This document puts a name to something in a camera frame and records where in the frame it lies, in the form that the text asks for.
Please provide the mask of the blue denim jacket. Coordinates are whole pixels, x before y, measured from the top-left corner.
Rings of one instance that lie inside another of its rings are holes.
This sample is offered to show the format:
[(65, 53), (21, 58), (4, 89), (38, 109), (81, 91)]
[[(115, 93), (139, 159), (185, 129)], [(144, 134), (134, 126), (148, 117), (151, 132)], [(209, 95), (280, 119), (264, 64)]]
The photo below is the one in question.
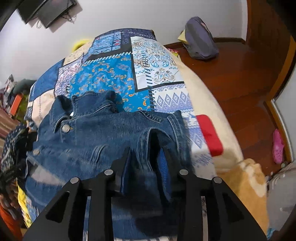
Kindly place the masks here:
[(127, 168), (112, 198), (116, 238), (141, 240), (178, 233), (175, 174), (191, 170), (180, 111), (127, 112), (114, 91), (58, 96), (27, 153), (25, 192), (32, 219), (73, 177), (93, 178), (130, 148)]

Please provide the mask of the beige plush blanket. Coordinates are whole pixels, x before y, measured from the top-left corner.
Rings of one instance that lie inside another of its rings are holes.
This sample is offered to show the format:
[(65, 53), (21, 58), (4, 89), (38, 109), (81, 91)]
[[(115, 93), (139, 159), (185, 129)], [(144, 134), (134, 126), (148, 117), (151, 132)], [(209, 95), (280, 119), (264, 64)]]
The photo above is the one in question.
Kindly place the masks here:
[(222, 177), (267, 232), (266, 180), (254, 158), (264, 151), (260, 143), (271, 141), (273, 124), (259, 103), (272, 76), (245, 45), (219, 46), (218, 57), (205, 62), (192, 59), (184, 48), (180, 57), (165, 49), (181, 77), (154, 89), (156, 111), (182, 111), (192, 144), (203, 141), (209, 150), (192, 158), (197, 175)]

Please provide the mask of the yellow printed shirt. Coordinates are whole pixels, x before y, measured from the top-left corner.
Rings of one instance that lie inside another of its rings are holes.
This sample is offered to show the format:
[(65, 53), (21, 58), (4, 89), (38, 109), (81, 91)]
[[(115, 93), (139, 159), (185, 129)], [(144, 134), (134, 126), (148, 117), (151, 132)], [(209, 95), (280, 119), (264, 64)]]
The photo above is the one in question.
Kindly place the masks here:
[(29, 211), (27, 209), (26, 195), (20, 186), (18, 186), (18, 204), (22, 212), (23, 221), (26, 227), (29, 228), (32, 225), (32, 221), (29, 215)]

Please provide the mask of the white sticker covered cabinet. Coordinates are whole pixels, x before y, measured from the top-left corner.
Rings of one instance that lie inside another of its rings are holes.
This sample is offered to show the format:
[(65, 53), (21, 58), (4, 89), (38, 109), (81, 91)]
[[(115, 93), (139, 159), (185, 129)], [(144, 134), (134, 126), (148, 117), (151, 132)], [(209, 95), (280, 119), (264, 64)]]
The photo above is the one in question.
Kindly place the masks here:
[(269, 227), (280, 230), (295, 206), (295, 162), (281, 169), (268, 182), (267, 213)]

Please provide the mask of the pink rubber clog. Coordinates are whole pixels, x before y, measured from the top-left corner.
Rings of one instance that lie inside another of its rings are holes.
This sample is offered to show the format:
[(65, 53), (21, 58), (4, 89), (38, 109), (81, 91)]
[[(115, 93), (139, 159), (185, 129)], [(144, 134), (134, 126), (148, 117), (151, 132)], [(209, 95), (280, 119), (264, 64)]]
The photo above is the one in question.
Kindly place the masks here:
[(273, 132), (273, 160), (276, 164), (281, 164), (283, 162), (283, 150), (285, 144), (281, 138), (280, 132), (276, 129)]

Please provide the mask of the dark patterned knit garment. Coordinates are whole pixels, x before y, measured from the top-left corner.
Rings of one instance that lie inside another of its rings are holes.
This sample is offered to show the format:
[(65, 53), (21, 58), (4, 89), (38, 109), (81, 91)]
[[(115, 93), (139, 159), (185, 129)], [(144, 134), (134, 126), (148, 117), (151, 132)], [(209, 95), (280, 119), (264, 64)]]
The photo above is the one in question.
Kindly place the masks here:
[(27, 152), (33, 149), (36, 139), (37, 132), (30, 132), (23, 124), (7, 135), (1, 158), (1, 188), (16, 178), (25, 178)]

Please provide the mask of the dark green cloth pile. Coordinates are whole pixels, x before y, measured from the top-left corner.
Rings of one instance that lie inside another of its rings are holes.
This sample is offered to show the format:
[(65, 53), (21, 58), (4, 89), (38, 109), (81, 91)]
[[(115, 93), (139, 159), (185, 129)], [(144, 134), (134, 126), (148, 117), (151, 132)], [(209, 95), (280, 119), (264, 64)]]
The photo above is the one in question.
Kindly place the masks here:
[(29, 94), (31, 87), (35, 82), (36, 82), (36, 80), (30, 80), (30, 79), (21, 80), (13, 88), (13, 94), (14, 95), (18, 95), (18, 94), (27, 95), (27, 94)]

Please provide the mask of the blue patchwork bedspread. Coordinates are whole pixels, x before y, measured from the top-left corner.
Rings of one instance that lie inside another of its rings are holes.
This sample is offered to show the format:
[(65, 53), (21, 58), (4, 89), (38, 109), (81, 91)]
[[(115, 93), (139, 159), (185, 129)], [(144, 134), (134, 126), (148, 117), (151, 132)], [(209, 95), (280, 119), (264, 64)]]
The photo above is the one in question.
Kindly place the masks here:
[[(37, 132), (58, 96), (71, 98), (89, 91), (114, 91), (119, 96), (117, 104), (127, 112), (158, 112), (154, 89), (172, 85), (180, 77), (175, 62), (150, 31), (113, 30), (96, 37), (89, 49), (78, 56), (57, 62), (40, 77), (31, 88), (25, 118), (30, 128)], [(208, 154), (208, 146), (203, 141), (192, 144), (185, 115), (181, 110), (176, 111), (181, 112), (188, 131), (191, 171), (196, 173), (197, 166), (192, 158), (198, 153)], [(164, 236), (141, 240), (176, 239), (176, 236)]]

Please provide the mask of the yellow pillow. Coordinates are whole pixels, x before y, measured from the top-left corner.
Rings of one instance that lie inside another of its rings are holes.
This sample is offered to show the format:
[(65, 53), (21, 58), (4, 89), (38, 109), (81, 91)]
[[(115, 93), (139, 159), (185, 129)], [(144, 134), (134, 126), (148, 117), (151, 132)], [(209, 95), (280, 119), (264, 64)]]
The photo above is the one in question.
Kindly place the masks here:
[(82, 39), (82, 40), (79, 40), (77, 41), (71, 48), (71, 52), (75, 52), (76, 50), (78, 50), (80, 47), (82, 47), (83, 45), (85, 44), (88, 44), (88, 43), (92, 43), (92, 40), (90, 39)]

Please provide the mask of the grey purple backpack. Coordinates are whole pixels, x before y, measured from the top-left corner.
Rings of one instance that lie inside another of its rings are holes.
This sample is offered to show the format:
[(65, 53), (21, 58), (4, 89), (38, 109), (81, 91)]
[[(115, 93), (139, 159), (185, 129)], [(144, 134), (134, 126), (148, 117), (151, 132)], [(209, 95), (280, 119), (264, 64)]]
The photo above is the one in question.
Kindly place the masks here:
[(210, 60), (218, 56), (219, 49), (204, 21), (198, 17), (190, 18), (185, 25), (184, 44), (193, 59)]

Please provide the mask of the wall mounted black television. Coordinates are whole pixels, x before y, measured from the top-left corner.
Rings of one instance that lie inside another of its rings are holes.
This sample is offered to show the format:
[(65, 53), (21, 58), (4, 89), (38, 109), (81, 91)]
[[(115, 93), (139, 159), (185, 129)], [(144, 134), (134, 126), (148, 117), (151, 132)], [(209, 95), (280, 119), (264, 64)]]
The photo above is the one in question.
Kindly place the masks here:
[(38, 18), (44, 27), (48, 28), (59, 17), (67, 14), (76, 4), (77, 1), (74, 0), (27, 0), (22, 1), (17, 10), (26, 24)]

